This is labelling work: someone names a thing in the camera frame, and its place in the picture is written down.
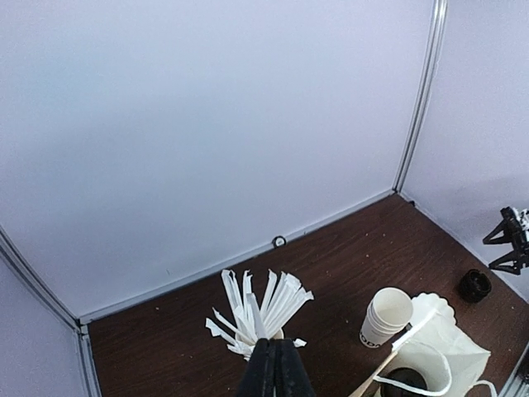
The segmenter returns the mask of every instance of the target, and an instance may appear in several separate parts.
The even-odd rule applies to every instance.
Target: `black round object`
[[[427,382],[422,375],[411,368],[397,368],[389,372],[385,377],[417,389],[428,390]],[[381,397],[421,397],[417,393],[403,390],[400,387],[386,385],[385,383],[380,387],[380,395]]]
[[[476,304],[487,296],[492,288],[490,280],[484,273],[472,269],[461,279],[458,292],[461,298],[471,304]]]

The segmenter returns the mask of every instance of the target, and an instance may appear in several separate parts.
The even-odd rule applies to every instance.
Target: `wood grain surface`
[[[493,284],[479,304],[455,291],[472,268],[486,271]],[[284,331],[308,341],[299,352],[320,396],[346,397],[389,354],[389,344],[370,350],[358,339],[367,304],[384,286],[446,297],[458,325],[492,352],[484,378],[498,391],[529,339],[529,305],[396,195],[234,267],[239,276],[245,269],[258,298],[268,269],[293,273],[314,293]],[[219,274],[91,323],[103,397],[234,395],[245,361],[204,327],[212,306],[231,318]]]

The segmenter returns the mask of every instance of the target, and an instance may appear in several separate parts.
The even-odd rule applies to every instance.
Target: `paper cup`
[[[368,306],[360,341],[373,349],[382,346],[404,328],[412,314],[412,300],[405,292],[396,288],[381,289]]]

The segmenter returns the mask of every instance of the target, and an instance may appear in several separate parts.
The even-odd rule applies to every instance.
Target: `black cup lid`
[[[397,368],[385,376],[388,379],[396,380],[411,387],[427,390],[427,383],[417,371],[411,368]],[[421,397],[417,393],[412,393],[403,390],[400,387],[383,384],[380,388],[380,395],[382,397]]]

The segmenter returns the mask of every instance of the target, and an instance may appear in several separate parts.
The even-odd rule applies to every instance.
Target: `white partition panel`
[[[25,289],[2,260],[0,302],[0,395],[86,395],[77,336]]]
[[[431,2],[10,2],[0,223],[77,315],[391,189]]]
[[[488,263],[500,208],[529,207],[529,2],[450,1],[406,195]],[[529,270],[498,273],[529,299]]]

